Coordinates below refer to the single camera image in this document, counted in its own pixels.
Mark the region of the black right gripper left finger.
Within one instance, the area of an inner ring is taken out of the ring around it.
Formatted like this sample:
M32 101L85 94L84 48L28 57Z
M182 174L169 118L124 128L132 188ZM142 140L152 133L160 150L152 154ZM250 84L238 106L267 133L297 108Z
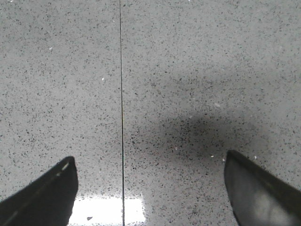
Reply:
M75 159L65 157L0 203L2 226L66 226L78 191Z

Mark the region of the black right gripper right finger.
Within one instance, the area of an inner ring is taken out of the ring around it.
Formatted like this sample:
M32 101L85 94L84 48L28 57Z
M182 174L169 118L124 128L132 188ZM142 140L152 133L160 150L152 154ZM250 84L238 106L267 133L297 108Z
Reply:
M229 150L224 181L240 226L299 226L301 192L240 152Z

